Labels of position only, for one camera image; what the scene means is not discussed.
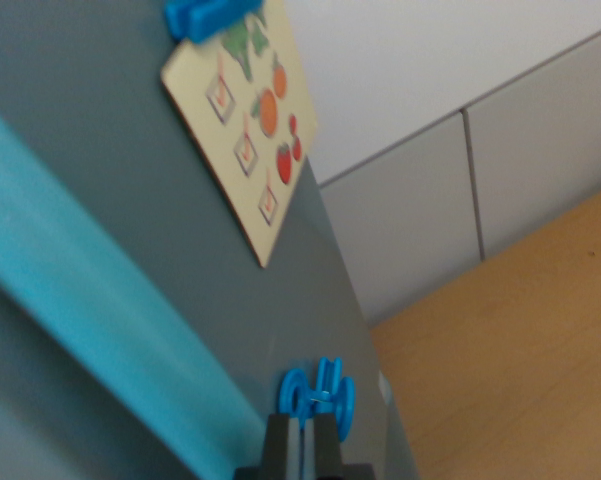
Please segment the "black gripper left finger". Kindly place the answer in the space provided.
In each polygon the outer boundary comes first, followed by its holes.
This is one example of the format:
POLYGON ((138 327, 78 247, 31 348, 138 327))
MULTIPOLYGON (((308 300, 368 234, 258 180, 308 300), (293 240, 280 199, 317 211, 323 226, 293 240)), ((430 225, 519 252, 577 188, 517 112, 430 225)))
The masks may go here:
POLYGON ((301 440, 297 418, 289 414, 268 417, 260 463, 261 479, 299 479, 301 440))

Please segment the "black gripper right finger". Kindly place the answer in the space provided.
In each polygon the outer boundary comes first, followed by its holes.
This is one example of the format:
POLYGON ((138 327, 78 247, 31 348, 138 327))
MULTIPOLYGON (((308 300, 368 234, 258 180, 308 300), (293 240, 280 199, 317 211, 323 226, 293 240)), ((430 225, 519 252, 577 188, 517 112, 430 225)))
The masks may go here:
POLYGON ((306 423, 306 478, 344 478, 337 422, 332 413, 317 414, 306 423))

